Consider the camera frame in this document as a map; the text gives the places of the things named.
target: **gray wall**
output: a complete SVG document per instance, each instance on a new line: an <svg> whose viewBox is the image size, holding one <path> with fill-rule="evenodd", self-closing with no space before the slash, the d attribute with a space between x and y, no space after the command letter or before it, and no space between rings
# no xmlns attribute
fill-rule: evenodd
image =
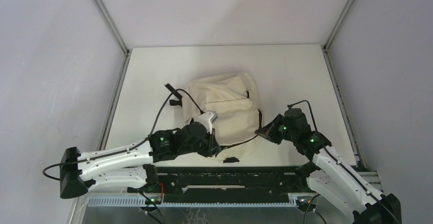
<svg viewBox="0 0 433 224"><path fill-rule="evenodd" d="M96 148L123 54L91 0L0 0L0 36L0 222L65 223L41 171Z"/></svg>
<svg viewBox="0 0 433 224"><path fill-rule="evenodd" d="M330 57L368 166L431 223L433 0L357 0Z"/></svg>

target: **white table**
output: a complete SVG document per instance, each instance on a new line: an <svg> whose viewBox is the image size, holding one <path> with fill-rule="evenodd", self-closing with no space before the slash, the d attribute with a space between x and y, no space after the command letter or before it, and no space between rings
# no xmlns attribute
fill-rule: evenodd
<svg viewBox="0 0 433 224"><path fill-rule="evenodd" d="M343 117L319 45L245 45L134 48L116 107L106 148L126 145L145 138L169 91L164 84L184 88L195 79L229 72L248 72L259 88L263 125L287 104L307 99L312 105L318 130L340 155L355 165ZM309 117L305 104L300 108ZM166 106L156 130L185 125L180 107ZM158 166L291 166L307 159L291 142L262 143L240 162L223 164L197 154L159 162Z"/></svg>

